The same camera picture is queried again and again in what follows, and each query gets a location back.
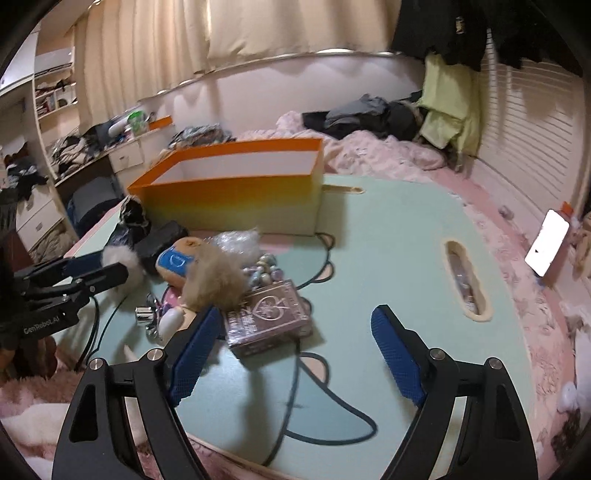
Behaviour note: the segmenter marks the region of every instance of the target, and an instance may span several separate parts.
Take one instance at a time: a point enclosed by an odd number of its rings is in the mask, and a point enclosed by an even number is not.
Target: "orange box on desk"
[[[231,142],[177,151],[128,190],[157,225],[313,235],[323,163],[318,139]]]

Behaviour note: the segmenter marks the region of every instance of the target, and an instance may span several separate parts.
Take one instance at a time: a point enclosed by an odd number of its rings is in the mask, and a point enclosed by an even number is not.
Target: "brown fluffy fur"
[[[246,278],[238,259],[215,245],[203,243],[187,269],[183,304],[194,312],[210,304],[230,310],[240,303],[245,292]]]

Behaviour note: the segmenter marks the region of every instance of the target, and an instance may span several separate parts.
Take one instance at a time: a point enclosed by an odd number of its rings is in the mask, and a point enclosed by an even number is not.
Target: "desk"
[[[335,276],[301,290],[313,305],[314,335],[301,342],[300,351],[284,345],[243,362],[220,342],[193,395],[177,409],[187,432],[291,477],[379,478],[415,413],[371,335],[371,312],[382,303],[427,346],[441,347],[456,360],[481,364],[490,356],[501,358],[531,414],[535,395],[514,305],[462,205],[433,184],[341,176],[326,176],[324,182],[365,192],[323,193],[317,230],[336,239],[330,252]],[[116,216],[108,219],[77,254],[101,248],[116,222]],[[444,266],[447,238],[466,247],[493,306],[490,322],[464,315]],[[276,243],[279,265],[296,284],[324,263],[326,250],[316,237],[269,241]],[[137,355],[154,347],[135,326],[133,308],[148,289],[160,295],[164,288],[151,280],[128,298],[106,330],[99,356],[117,362],[123,360],[124,344]],[[99,302],[102,331],[114,299],[105,293]],[[79,353],[92,317],[93,307],[85,307],[80,324],[61,333],[60,347]],[[437,476],[447,471],[463,408],[458,399]]]

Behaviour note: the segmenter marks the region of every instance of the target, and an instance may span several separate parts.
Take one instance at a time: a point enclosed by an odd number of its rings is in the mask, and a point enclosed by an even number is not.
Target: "beige curtain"
[[[103,0],[76,24],[80,129],[208,69],[207,0]]]
[[[285,53],[388,50],[401,0],[209,0],[212,66]]]

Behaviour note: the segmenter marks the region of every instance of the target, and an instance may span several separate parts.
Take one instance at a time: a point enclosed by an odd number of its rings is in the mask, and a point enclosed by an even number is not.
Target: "metal screw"
[[[160,360],[164,355],[164,352],[160,348],[154,348],[148,352],[148,360],[155,362]]]
[[[494,368],[495,370],[500,370],[501,368],[503,368],[503,362],[501,362],[498,358],[491,358],[488,361],[488,364]]]
[[[431,348],[429,350],[429,355],[433,360],[443,360],[445,358],[445,352],[440,348]]]
[[[89,367],[91,370],[98,370],[100,367],[103,366],[103,364],[104,362],[102,358],[95,358],[90,361]]]

